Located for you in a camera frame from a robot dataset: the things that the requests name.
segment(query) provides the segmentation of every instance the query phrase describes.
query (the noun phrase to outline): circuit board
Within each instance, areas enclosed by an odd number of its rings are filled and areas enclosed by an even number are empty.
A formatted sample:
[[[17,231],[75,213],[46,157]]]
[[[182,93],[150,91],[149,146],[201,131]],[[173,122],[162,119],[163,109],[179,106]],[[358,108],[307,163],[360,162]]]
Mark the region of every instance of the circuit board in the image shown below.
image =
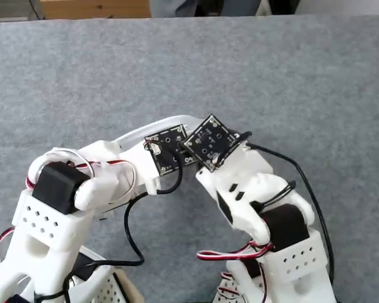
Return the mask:
[[[183,142],[184,147],[213,172],[236,147],[236,137],[213,114]]]
[[[168,148],[180,155],[183,166],[189,166],[196,162],[192,155],[181,145],[186,138],[187,134],[182,124],[164,129],[145,138],[146,141],[158,143],[150,144],[150,153],[160,176],[170,174],[178,169],[176,157],[167,150]]]

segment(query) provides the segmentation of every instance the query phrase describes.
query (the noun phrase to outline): black cable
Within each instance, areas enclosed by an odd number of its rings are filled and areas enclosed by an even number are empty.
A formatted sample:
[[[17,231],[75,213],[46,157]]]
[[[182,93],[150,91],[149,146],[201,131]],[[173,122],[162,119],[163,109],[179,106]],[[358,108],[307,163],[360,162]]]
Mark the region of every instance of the black cable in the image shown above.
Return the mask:
[[[40,20],[39,15],[38,15],[37,11],[35,10],[35,6],[32,4],[32,0],[28,0],[28,1],[30,2],[31,8],[32,8],[34,14],[36,15],[37,19]]]
[[[175,191],[181,184],[181,181],[183,180],[183,162],[181,161],[181,155],[173,150],[172,148],[169,148],[168,146],[163,145],[161,142],[154,141],[154,140],[147,140],[147,144],[145,144],[145,148],[148,150],[150,149],[149,143],[156,144],[160,147],[160,149],[165,149],[167,150],[168,153],[170,153],[176,160],[178,164],[178,176],[177,176],[177,181],[174,183],[172,187],[169,189],[158,189],[156,191],[157,194],[171,194],[173,191]]]
[[[308,178],[304,174],[302,168],[299,166],[299,164],[295,160],[293,160],[292,158],[289,158],[289,157],[287,157],[287,156],[285,156],[285,155],[283,155],[281,153],[278,153],[278,152],[273,151],[273,150],[269,150],[268,148],[265,148],[263,146],[256,145],[256,144],[247,143],[247,145],[251,149],[253,149],[253,150],[260,150],[261,152],[269,153],[269,154],[271,154],[273,156],[276,156],[276,157],[281,158],[281,159],[283,159],[285,161],[288,161],[293,166],[295,166],[296,170],[299,172],[299,175],[301,176],[301,178],[302,178],[302,180],[304,182],[304,185],[306,186],[306,188],[307,188],[307,190],[308,190],[308,192],[310,194],[311,200],[312,200],[312,202],[313,202],[313,204],[314,204],[314,206],[316,208],[316,212],[317,212],[320,224],[322,226],[323,235],[324,235],[324,239],[325,239],[326,246],[327,246],[327,252],[328,252],[328,276],[330,278],[331,284],[333,284],[333,281],[334,281],[334,252],[333,252],[333,246],[331,244],[330,235],[328,233],[328,229],[327,229],[326,222],[324,220],[322,209],[320,208],[320,204],[317,201],[316,196],[315,196],[315,194],[313,192],[313,189],[311,188],[310,183],[308,181]]]
[[[287,186],[285,186],[279,193],[277,193],[272,198],[266,200],[265,202],[261,203],[262,207],[266,208],[278,202],[279,200],[284,199],[293,189],[295,189],[295,187],[296,187],[296,181],[289,182]]]
[[[148,195],[147,193],[143,193],[143,194],[140,194],[139,196],[133,198],[129,202],[129,205],[126,208],[125,214],[124,214],[124,228],[125,228],[126,237],[128,238],[128,242],[129,242],[130,246],[132,247],[132,249],[134,250],[136,255],[139,257],[139,260],[136,260],[136,261],[97,260],[97,261],[93,261],[89,264],[85,264],[85,265],[83,265],[83,266],[81,266],[75,270],[72,270],[70,273],[68,273],[66,278],[64,278],[62,291],[60,291],[56,294],[53,294],[53,295],[41,295],[41,296],[34,295],[34,302],[35,303],[41,303],[44,300],[52,300],[52,299],[58,298],[61,295],[63,295],[65,302],[71,303],[70,302],[70,296],[69,296],[69,280],[74,275],[76,275],[76,273],[78,273],[80,270],[82,270],[84,268],[94,267],[93,270],[95,270],[99,266],[103,266],[103,265],[110,265],[110,266],[140,266],[140,265],[142,265],[145,262],[145,257],[143,256],[143,254],[141,253],[141,251],[139,250],[138,246],[136,245],[136,243],[134,242],[134,240],[132,238],[131,231],[129,229],[129,213],[130,213],[133,205],[135,205],[136,202],[138,202],[140,199],[144,198],[147,195]]]

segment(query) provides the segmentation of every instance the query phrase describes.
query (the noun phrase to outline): gray fabric surface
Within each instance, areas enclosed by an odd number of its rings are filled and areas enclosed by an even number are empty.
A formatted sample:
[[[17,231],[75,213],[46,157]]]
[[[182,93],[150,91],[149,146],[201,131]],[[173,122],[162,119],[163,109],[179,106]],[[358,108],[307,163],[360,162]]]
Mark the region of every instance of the gray fabric surface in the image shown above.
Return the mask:
[[[30,162],[52,146],[210,112],[300,162],[332,236],[336,294],[379,302],[379,17],[0,24],[0,232]],[[134,258],[122,217],[96,221],[87,246]],[[131,229],[147,262],[126,271],[148,302],[210,299],[224,264],[196,251],[247,239],[190,171],[174,194],[138,203]]]

